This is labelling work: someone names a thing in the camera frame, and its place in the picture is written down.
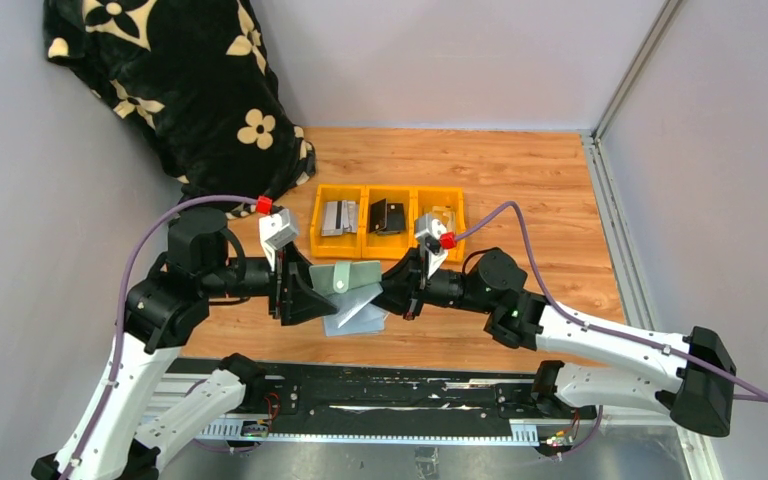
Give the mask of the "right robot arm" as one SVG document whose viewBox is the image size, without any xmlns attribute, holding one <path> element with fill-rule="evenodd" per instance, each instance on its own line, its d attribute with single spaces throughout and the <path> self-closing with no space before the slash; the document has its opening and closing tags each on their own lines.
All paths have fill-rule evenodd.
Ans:
<svg viewBox="0 0 768 480">
<path fill-rule="evenodd" d="M 527 274 L 498 248 L 482 253 L 468 271 L 433 269 L 411 248 L 383 273 L 375 306 L 406 320 L 424 306 L 484 314 L 484 330 L 499 344 L 565 353 L 597 362 L 588 368 L 544 361 L 534 375 L 528 405 L 545 416 L 616 406 L 668 416 L 675 424 L 715 438 L 731 431 L 736 366 L 719 335 L 696 327 L 667 334 L 618 325 L 525 289 Z"/>
</svg>

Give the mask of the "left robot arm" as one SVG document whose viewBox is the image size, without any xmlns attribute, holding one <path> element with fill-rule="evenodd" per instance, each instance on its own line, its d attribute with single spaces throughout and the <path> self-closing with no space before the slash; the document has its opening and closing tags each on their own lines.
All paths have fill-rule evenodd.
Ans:
<svg viewBox="0 0 768 480">
<path fill-rule="evenodd" d="M 122 278 L 114 339 L 99 383 L 72 436 L 57 452 L 37 459 L 33 478 L 156 479 L 212 421 L 265 400 L 264 370 L 233 354 L 166 412 L 143 419 L 213 300 L 265 297 L 272 317 L 285 326 L 335 311 L 313 290 L 310 263 L 295 246 L 295 215 L 264 198 L 254 207 L 260 216 L 259 257 L 245 254 L 214 197 L 184 202 L 156 221 L 168 230 L 167 248 L 143 281 Z"/>
</svg>

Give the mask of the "green card holder wallet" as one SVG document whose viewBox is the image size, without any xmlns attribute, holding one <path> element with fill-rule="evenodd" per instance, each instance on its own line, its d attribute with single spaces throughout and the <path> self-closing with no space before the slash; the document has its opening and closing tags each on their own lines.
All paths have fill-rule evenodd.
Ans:
<svg viewBox="0 0 768 480">
<path fill-rule="evenodd" d="M 383 292 L 379 261 L 313 265 L 310 275 L 314 291 L 337 307 L 335 314 L 323 316 L 326 337 L 374 335 L 385 330 L 389 313 L 373 304 Z"/>
</svg>

